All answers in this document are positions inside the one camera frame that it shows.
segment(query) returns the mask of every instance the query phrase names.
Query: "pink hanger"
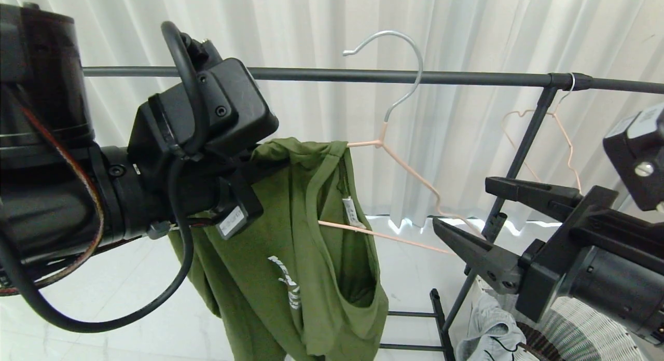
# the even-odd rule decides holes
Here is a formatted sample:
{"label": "pink hanger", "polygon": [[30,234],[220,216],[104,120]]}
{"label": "pink hanger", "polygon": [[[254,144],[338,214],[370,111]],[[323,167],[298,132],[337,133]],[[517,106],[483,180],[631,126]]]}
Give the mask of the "pink hanger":
{"label": "pink hanger", "polygon": [[[362,43],[359,44],[354,50],[345,50],[342,53],[343,56],[349,56],[349,55],[352,55],[352,54],[356,54],[363,47],[365,47],[369,42],[371,42],[372,40],[377,39],[378,37],[385,36],[385,35],[394,35],[396,37],[400,37],[401,39],[406,40],[408,42],[408,44],[410,44],[410,46],[415,51],[415,55],[417,56],[417,60],[418,60],[417,77],[415,78],[415,83],[413,83],[413,86],[410,89],[410,91],[408,91],[404,96],[402,96],[398,101],[396,101],[394,104],[392,104],[390,106],[390,108],[387,109],[387,112],[385,113],[385,119],[382,123],[382,129],[380,130],[380,135],[379,135],[378,139],[376,139],[374,141],[367,141],[367,142],[348,143],[348,147],[351,148],[351,147],[374,146],[376,148],[382,148],[383,150],[385,150],[387,152],[387,154],[390,155],[394,159],[394,161],[397,162],[397,164],[401,165],[401,167],[403,167],[406,170],[406,172],[411,174],[413,177],[417,178],[418,181],[422,182],[422,184],[427,189],[429,189],[429,191],[431,191],[431,193],[434,194],[434,196],[436,197],[436,211],[440,215],[443,215],[445,217],[455,217],[455,218],[462,219],[464,223],[466,223],[468,226],[470,226],[471,230],[476,235],[480,236],[480,238],[483,238],[481,236],[481,233],[479,232],[479,230],[477,230],[477,228],[475,228],[475,226],[473,224],[471,224],[470,221],[465,219],[465,217],[462,217],[462,216],[456,215],[456,214],[447,214],[445,212],[442,212],[440,210],[440,193],[438,192],[438,190],[436,188],[434,188],[434,186],[432,186],[432,184],[430,184],[429,181],[424,179],[424,177],[420,176],[420,174],[418,174],[418,172],[416,172],[413,168],[411,168],[408,164],[406,164],[406,162],[404,160],[401,160],[401,158],[399,158],[399,156],[397,156],[396,153],[389,146],[387,146],[385,144],[385,141],[384,141],[385,140],[385,133],[387,132],[387,124],[388,124],[388,121],[390,119],[390,115],[392,113],[392,110],[394,110],[394,108],[396,108],[396,106],[398,106],[399,104],[403,103],[403,101],[408,99],[408,97],[411,96],[415,92],[415,89],[417,89],[417,87],[420,85],[420,80],[422,79],[422,72],[424,70],[424,59],[422,58],[422,53],[420,52],[420,49],[418,48],[417,44],[415,44],[415,42],[410,37],[408,37],[408,35],[405,35],[401,32],[397,32],[397,31],[394,31],[394,30],[384,30],[384,31],[381,31],[381,32],[377,32],[377,33],[367,37],[367,39],[363,40]],[[390,236],[384,235],[384,234],[374,233],[372,231],[361,229],[360,227],[347,226],[347,225],[343,225],[343,224],[334,224],[332,222],[326,222],[326,221],[318,221],[318,224],[323,225],[323,226],[338,227],[338,228],[341,228],[341,229],[359,231],[361,233],[367,233],[367,234],[376,235],[376,236],[379,236],[379,237],[382,237],[382,238],[388,238],[388,239],[391,239],[391,240],[396,240],[396,241],[399,241],[401,243],[406,243],[406,244],[410,244],[410,245],[417,245],[418,247],[431,249],[431,250],[434,250],[434,251],[437,251],[437,252],[450,253],[446,250],[442,250],[442,249],[439,249],[439,248],[429,247],[427,245],[422,245],[422,244],[419,244],[419,243],[406,241],[406,240],[403,240],[401,238],[390,237]]]}

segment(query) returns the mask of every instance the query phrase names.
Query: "white curtain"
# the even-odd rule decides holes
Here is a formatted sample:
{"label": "white curtain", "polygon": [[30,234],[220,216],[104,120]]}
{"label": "white curtain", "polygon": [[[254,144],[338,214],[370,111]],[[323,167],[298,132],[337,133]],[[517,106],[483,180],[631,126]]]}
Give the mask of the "white curtain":
{"label": "white curtain", "polygon": [[[224,58],[247,66],[413,70],[412,51],[394,37],[342,58],[378,30],[412,37],[427,71],[580,72],[593,77],[664,82],[664,0],[2,0],[36,2],[72,16],[84,66],[172,65],[159,25],[171,20],[197,39],[211,39]],[[86,81],[101,145],[124,145],[136,108],[176,79]],[[279,117],[274,136],[301,141],[368,141],[384,111],[408,85],[259,81]],[[386,142],[439,189],[444,210],[486,217],[493,196],[486,176],[504,176],[514,155],[500,122],[534,108],[536,88],[422,85],[390,121]],[[664,101],[657,94],[573,92],[558,115],[574,144],[572,165],[583,191],[621,189],[602,138],[617,121]],[[527,118],[510,116],[520,141]],[[574,186],[568,148],[547,117],[527,161],[542,181]],[[358,195],[365,212],[421,225],[434,198],[386,153],[353,148]],[[533,179],[525,170],[519,176]],[[515,224],[538,218],[507,203]],[[650,219],[664,217],[650,212]]]}

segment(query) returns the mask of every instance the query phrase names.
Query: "black metal rod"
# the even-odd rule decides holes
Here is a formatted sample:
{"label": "black metal rod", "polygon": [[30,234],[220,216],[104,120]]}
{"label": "black metal rod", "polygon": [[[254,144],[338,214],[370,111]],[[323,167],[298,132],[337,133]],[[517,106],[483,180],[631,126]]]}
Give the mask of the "black metal rod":
{"label": "black metal rod", "polygon": [[[415,71],[330,70],[329,68],[249,67],[254,79],[327,82],[413,83]],[[173,66],[85,66],[86,77],[177,77]],[[556,87],[569,89],[569,74],[434,72],[422,73],[422,84]],[[664,84],[631,80],[591,79],[591,89],[664,94]]]}
{"label": "black metal rod", "polygon": [[425,318],[436,318],[435,313],[425,313],[425,312],[398,312],[398,311],[389,311],[387,312],[388,316],[397,316],[397,317],[425,317]]}
{"label": "black metal rod", "polygon": [[[516,178],[517,174],[519,174],[519,170],[521,170],[523,162],[526,160],[526,155],[528,155],[528,151],[531,149],[537,132],[542,125],[544,118],[546,117],[546,111],[548,111],[548,108],[551,106],[557,91],[558,90],[553,87],[547,87],[542,90],[540,98],[537,101],[537,108],[535,109],[533,117],[531,117],[531,121],[526,128],[526,132],[523,135],[521,144],[519,144],[517,153],[514,155],[512,165],[510,165],[509,170],[507,171],[507,178]],[[498,213],[500,213],[500,210],[503,207],[503,203],[505,203],[505,199],[496,198],[495,202],[493,203],[493,207],[491,208],[491,212],[489,213],[486,225],[490,224],[489,221],[493,217],[496,217]],[[493,235],[485,235],[488,241],[495,241],[497,234],[492,234]],[[445,320],[443,331],[446,334],[449,334],[450,326],[459,313],[459,309],[461,308],[465,297],[468,296],[470,288],[472,287],[476,277],[477,273],[471,269],[471,271],[468,273],[468,276],[465,278],[465,281],[463,282],[463,286],[459,292],[459,295],[457,296],[454,304],[452,305],[452,308],[450,309],[450,312],[448,313],[448,318]]]}
{"label": "black metal rod", "polygon": [[433,288],[429,292],[429,298],[431,299],[431,305],[434,307],[434,313],[436,313],[436,328],[438,329],[440,344],[443,346],[443,352],[445,353],[445,361],[455,361],[454,348],[452,347],[452,342],[450,340],[450,332],[443,331],[443,327],[445,326],[445,313],[443,312],[443,306],[440,304],[438,290]]}
{"label": "black metal rod", "polygon": [[414,344],[380,344],[380,349],[401,349],[403,351],[430,351],[442,352],[444,351],[441,346],[418,346]]}

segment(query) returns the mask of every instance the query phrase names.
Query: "olive green t-shirt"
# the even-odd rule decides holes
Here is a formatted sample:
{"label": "olive green t-shirt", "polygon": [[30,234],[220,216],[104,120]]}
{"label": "olive green t-shirt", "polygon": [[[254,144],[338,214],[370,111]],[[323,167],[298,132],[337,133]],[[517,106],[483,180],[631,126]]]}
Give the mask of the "olive green t-shirt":
{"label": "olive green t-shirt", "polygon": [[[345,142],[287,138],[252,156],[284,158],[288,167],[254,184],[264,214],[244,231],[225,241],[215,227],[192,229],[189,279],[223,319],[236,360],[373,359],[388,311],[373,238],[318,224],[349,224],[346,198],[369,227],[350,152]],[[169,236],[181,257],[178,233]]]}

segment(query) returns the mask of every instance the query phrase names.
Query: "tiled floor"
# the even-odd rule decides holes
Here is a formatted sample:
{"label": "tiled floor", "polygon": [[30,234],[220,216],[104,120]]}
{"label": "tiled floor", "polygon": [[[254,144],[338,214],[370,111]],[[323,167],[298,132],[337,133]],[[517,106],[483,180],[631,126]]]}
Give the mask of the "tiled floor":
{"label": "tiled floor", "polygon": [[[375,231],[446,248],[424,228],[405,222],[400,231],[384,217],[372,220]],[[501,236],[501,245],[521,252],[529,238]],[[431,311],[429,291],[438,288],[448,311],[463,283],[463,262],[410,245],[377,238],[382,285],[393,311]],[[43,290],[60,311],[84,321],[104,321],[139,309],[156,297],[178,270],[168,240],[129,243],[86,263],[68,279]],[[453,343],[465,332],[467,309],[452,331]],[[389,317],[383,342],[439,345],[432,318]],[[156,312],[119,330],[79,335],[50,326],[20,297],[0,299],[2,361],[190,361],[231,360],[221,320],[212,316],[189,282]],[[381,360],[443,359],[442,354],[380,350]]]}

